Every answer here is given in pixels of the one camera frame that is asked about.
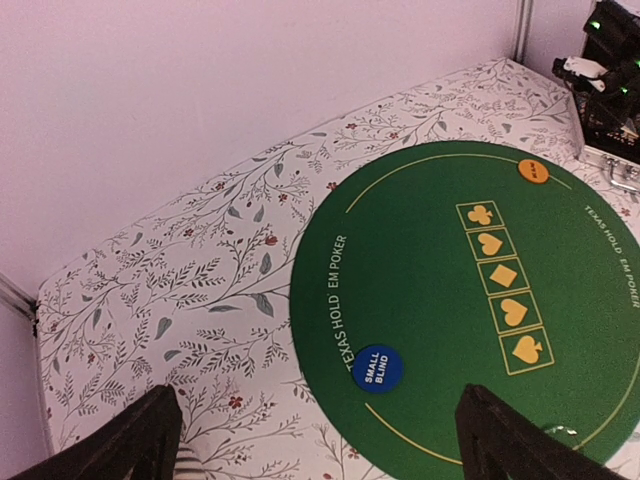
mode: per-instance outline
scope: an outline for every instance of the poker mat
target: poker mat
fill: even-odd
[[[395,478],[463,478],[467,384],[604,463],[640,416],[638,275],[632,234],[569,172],[430,143],[318,208],[293,268],[293,339],[328,419]]]

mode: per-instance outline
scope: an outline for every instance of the white wall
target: white wall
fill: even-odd
[[[551,73],[555,58],[582,52],[582,26],[592,5],[593,0],[533,0],[524,64],[545,77],[555,78]]]
[[[509,55],[513,0],[3,0],[0,271],[31,294],[180,191]]]
[[[49,456],[29,321],[0,303],[0,478]]]

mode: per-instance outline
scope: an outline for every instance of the heart symbol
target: heart symbol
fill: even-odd
[[[522,323],[527,315],[527,307],[511,298],[507,298],[500,303],[500,308],[506,315],[504,321],[510,327],[517,327]]]
[[[482,244],[482,253],[489,257],[498,253],[498,250],[500,250],[502,246],[502,240],[488,233],[478,235],[478,241]]]
[[[540,344],[540,342],[536,343],[535,338],[525,335],[518,341],[516,348],[513,350],[513,354],[523,362],[533,365],[540,359],[538,352],[541,351],[542,344]]]
[[[487,211],[482,205],[476,205],[473,207],[473,210],[467,213],[467,217],[469,217],[469,220],[472,222],[479,223],[480,225],[489,225],[491,223],[491,217],[493,217],[493,212]]]

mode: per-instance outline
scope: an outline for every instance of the floral bedsheet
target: floral bedsheet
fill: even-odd
[[[301,376],[288,316],[314,209],[386,153],[440,140],[510,145],[599,191],[640,238],[634,197],[579,163],[570,95],[507,59],[384,98],[180,195],[50,278],[40,367],[55,451],[170,383],[182,441],[210,479],[388,478],[331,426]],[[640,431],[610,466],[640,478]]]

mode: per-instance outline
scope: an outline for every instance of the diamond symbol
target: diamond symbol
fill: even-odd
[[[517,272],[514,272],[509,267],[505,267],[501,264],[496,267],[489,278],[498,285],[502,285],[504,288],[509,288],[517,276]]]

